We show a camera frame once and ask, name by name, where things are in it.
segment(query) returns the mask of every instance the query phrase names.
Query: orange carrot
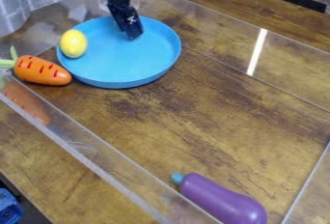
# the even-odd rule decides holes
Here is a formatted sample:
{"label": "orange carrot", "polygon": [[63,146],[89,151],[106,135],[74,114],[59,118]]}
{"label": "orange carrot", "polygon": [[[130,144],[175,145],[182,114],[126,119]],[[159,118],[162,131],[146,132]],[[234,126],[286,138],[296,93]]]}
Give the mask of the orange carrot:
{"label": "orange carrot", "polygon": [[12,81],[4,86],[4,96],[45,125],[51,123],[51,117],[45,110],[42,101]]}
{"label": "orange carrot", "polygon": [[63,67],[35,56],[18,57],[14,48],[11,52],[15,60],[0,60],[0,68],[14,68],[22,80],[46,85],[66,85],[71,82],[71,73]]}

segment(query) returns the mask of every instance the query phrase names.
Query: blue object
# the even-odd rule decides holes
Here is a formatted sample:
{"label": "blue object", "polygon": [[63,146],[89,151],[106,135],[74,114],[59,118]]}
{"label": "blue object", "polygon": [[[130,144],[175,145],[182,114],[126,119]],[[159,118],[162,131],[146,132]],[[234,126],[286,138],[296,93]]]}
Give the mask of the blue object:
{"label": "blue object", "polygon": [[145,85],[173,67],[181,54],[181,39],[157,19],[141,17],[145,33],[129,40],[113,16],[90,20],[73,29],[89,39],[86,54],[77,59],[57,48],[58,60],[85,83],[101,88],[125,89]]}
{"label": "blue object", "polygon": [[15,224],[23,216],[23,209],[12,193],[0,188],[0,223]]}
{"label": "blue object", "polygon": [[175,182],[175,184],[181,185],[181,183],[183,182],[185,176],[179,173],[174,173],[171,175],[171,180],[173,182]]}

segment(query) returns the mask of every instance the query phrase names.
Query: toy lemon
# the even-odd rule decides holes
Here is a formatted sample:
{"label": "toy lemon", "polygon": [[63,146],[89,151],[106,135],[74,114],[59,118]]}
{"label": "toy lemon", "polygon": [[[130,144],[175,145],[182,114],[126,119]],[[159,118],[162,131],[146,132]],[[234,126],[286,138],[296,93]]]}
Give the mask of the toy lemon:
{"label": "toy lemon", "polygon": [[61,38],[59,48],[70,58],[79,58],[89,49],[89,40],[79,30],[69,30]]}

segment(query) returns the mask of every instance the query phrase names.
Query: transparent plastic bin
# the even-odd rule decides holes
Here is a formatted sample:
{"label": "transparent plastic bin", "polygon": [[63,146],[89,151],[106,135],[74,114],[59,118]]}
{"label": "transparent plastic bin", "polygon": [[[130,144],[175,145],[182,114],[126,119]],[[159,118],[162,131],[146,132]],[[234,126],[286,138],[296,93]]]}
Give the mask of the transparent plastic bin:
{"label": "transparent plastic bin", "polygon": [[[280,223],[328,145],[329,53],[187,0],[134,6],[183,41],[162,79],[126,91],[78,81],[63,88],[23,83],[43,99],[45,124],[4,95],[16,82],[7,72],[2,100],[161,222],[217,222],[173,188],[170,175],[181,171],[250,195],[269,223]],[[57,62],[62,33],[105,15],[105,0],[45,7],[0,39],[0,56],[14,44],[19,54]]]}

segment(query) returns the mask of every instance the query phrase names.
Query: wooden table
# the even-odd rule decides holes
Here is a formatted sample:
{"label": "wooden table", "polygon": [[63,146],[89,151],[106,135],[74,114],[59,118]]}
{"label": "wooden table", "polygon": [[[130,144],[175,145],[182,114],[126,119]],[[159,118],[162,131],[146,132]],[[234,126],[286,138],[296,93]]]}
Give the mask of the wooden table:
{"label": "wooden table", "polygon": [[[278,0],[191,1],[330,51],[324,14]],[[175,26],[171,16],[165,21]],[[61,30],[73,26],[61,15],[50,19]],[[198,171],[253,196],[280,223],[328,144],[329,112],[201,55],[191,29],[175,29],[195,50],[183,48],[153,84],[126,91],[78,81],[65,88],[27,85],[170,185],[171,172]],[[55,61],[55,49],[42,56]],[[2,173],[54,223],[157,223],[3,102],[0,109]],[[326,216],[320,209],[304,214]]]}

